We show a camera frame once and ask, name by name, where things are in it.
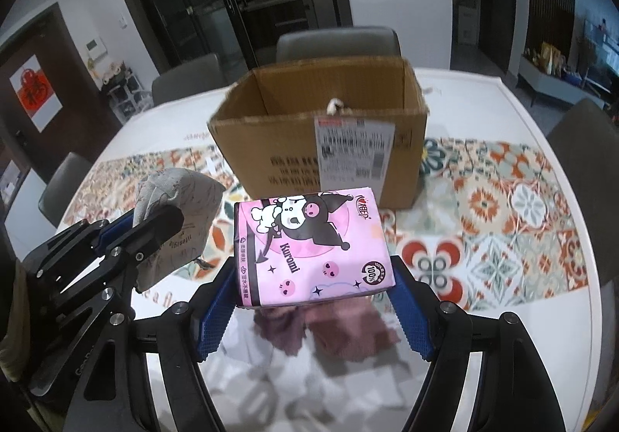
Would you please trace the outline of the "mauve pink towel cloth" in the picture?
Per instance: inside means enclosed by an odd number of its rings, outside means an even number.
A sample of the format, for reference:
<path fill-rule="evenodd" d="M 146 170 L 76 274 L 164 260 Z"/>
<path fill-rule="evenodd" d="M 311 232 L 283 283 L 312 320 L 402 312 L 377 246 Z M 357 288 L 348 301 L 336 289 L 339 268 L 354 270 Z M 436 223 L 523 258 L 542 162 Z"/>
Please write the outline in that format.
<path fill-rule="evenodd" d="M 326 355 L 362 362 L 400 342 L 367 297 L 301 306 L 258 309 L 256 333 L 289 357 L 298 355 L 305 336 Z"/>

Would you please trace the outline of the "white cloth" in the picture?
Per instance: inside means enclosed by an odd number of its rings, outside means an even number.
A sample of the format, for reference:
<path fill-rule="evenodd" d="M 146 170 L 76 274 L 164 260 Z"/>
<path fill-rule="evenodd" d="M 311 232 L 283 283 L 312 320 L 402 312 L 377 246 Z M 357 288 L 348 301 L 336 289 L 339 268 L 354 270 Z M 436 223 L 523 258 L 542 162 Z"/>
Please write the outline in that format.
<path fill-rule="evenodd" d="M 402 429 L 426 371 L 405 341 L 349 363 L 324 355 L 306 337 L 289 357 L 252 325 L 252 312 L 235 312 L 221 348 L 199 366 L 227 430 Z"/>

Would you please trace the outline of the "grey floral lifestyle pouch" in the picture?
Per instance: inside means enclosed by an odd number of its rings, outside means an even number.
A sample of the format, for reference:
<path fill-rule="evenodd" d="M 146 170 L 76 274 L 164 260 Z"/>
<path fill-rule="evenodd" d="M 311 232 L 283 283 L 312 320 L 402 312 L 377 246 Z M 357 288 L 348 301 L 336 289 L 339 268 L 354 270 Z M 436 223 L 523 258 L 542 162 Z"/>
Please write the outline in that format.
<path fill-rule="evenodd" d="M 137 265 L 139 293 L 202 256 L 223 196 L 216 179 L 185 168 L 155 171 L 140 182 L 133 225 L 154 225 L 156 243 Z"/>

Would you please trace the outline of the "pink Kuromi tissue pack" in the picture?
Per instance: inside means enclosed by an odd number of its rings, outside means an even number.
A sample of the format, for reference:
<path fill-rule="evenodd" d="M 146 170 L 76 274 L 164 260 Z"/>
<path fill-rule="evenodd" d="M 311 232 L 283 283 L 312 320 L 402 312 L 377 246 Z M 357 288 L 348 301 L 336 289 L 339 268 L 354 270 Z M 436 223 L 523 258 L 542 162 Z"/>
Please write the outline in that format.
<path fill-rule="evenodd" d="M 240 305 L 296 306 L 395 285 L 379 209 L 368 187 L 235 205 Z"/>

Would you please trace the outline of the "black white patterned pouch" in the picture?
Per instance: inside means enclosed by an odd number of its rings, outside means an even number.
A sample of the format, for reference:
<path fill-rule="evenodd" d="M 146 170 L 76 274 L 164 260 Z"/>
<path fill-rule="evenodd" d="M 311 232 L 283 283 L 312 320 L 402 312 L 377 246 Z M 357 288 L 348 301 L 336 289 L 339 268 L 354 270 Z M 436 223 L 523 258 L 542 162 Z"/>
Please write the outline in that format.
<path fill-rule="evenodd" d="M 326 114 L 332 117 L 351 116 L 352 109 L 338 98 L 330 99 L 326 106 Z"/>

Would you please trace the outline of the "grey dining chair far left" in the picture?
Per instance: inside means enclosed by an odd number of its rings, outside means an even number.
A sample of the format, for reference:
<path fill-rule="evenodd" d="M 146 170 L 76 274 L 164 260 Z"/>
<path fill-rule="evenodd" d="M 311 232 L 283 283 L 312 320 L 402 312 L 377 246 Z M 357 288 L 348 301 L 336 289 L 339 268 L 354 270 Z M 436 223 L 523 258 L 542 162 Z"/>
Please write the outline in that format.
<path fill-rule="evenodd" d="M 51 177 L 38 201 L 42 215 L 54 226 L 62 222 L 69 207 L 86 178 L 92 164 L 75 152 L 70 152 Z"/>

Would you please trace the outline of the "grey dining chair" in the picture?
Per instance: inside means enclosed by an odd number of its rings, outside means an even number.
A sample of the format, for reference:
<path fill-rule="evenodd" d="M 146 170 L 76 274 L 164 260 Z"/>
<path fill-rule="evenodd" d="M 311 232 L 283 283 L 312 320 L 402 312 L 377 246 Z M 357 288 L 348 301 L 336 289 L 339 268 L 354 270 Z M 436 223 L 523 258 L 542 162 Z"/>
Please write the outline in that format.
<path fill-rule="evenodd" d="M 155 106 L 220 89 L 227 85 L 221 64 L 214 53 L 193 59 L 159 75 L 152 82 Z"/>
<path fill-rule="evenodd" d="M 583 99 L 564 114 L 548 142 L 576 195 L 606 282 L 618 273 L 618 127 Z"/>
<path fill-rule="evenodd" d="M 401 56 L 397 33 L 386 27 L 339 27 L 289 33 L 276 46 L 276 61 L 351 56 Z"/>
<path fill-rule="evenodd" d="M 62 222 L 69 207 L 86 178 L 92 164 L 75 152 L 70 152 L 51 177 L 38 201 L 42 215 L 54 226 Z"/>

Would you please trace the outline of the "patterned tile tablecloth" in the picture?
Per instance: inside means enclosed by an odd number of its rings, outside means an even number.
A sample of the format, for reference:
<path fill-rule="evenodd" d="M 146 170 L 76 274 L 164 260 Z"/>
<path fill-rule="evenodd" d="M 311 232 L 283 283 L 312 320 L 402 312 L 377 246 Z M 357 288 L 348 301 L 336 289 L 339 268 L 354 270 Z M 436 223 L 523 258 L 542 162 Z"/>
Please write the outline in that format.
<path fill-rule="evenodd" d="M 138 114 L 1 274 L 1 367 L 65 431 L 577 431 L 600 287 L 497 78 L 251 71 Z"/>

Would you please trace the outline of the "small white shelf cart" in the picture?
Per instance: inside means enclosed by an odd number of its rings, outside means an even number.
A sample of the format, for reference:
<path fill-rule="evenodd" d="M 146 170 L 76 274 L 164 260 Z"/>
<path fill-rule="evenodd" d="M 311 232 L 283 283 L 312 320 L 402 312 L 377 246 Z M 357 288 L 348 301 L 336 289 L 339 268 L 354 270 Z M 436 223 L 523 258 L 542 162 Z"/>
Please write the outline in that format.
<path fill-rule="evenodd" d="M 122 125 L 153 107 L 152 93 L 124 62 L 112 62 L 104 74 L 100 95 Z"/>

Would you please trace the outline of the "red paper door decoration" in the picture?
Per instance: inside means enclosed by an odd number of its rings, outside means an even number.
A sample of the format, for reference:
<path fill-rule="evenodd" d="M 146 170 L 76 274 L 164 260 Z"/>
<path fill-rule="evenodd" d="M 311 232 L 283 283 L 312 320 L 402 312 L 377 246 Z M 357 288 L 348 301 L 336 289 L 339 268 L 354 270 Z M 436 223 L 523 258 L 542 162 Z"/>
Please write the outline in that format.
<path fill-rule="evenodd" d="M 36 55 L 29 57 L 10 76 L 9 81 L 22 108 L 38 132 L 46 129 L 62 111 L 63 105 Z"/>

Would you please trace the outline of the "brown cardboard box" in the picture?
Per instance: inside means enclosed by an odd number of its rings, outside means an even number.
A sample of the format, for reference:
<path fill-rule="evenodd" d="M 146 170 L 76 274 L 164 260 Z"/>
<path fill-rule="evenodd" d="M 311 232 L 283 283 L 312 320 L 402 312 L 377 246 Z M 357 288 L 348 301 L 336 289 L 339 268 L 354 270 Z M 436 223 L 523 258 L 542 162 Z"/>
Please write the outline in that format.
<path fill-rule="evenodd" d="M 328 116 L 333 98 L 352 115 Z M 319 58 L 249 72 L 208 128 L 254 200 L 368 187 L 400 210 L 417 198 L 428 114 L 406 59 Z"/>

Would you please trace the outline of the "grey dining chair right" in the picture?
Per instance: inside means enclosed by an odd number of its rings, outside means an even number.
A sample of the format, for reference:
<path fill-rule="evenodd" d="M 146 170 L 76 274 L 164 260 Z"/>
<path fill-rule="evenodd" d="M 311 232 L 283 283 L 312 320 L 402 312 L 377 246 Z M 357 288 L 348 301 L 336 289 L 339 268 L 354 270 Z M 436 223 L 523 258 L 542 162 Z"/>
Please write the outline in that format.
<path fill-rule="evenodd" d="M 564 114 L 548 142 L 576 195 L 606 282 L 618 273 L 618 127 L 583 99 Z"/>

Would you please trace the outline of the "white sideboard with items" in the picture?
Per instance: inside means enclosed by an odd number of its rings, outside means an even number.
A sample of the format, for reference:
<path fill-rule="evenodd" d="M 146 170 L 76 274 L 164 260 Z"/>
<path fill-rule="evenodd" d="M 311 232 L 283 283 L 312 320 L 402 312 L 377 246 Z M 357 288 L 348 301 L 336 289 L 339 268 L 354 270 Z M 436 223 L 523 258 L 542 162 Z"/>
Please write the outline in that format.
<path fill-rule="evenodd" d="M 539 98 L 569 105 L 590 99 L 605 111 L 618 104 L 618 39 L 604 26 L 582 21 L 573 65 L 548 43 L 539 51 L 526 49 L 518 82 L 533 92 L 531 104 Z"/>

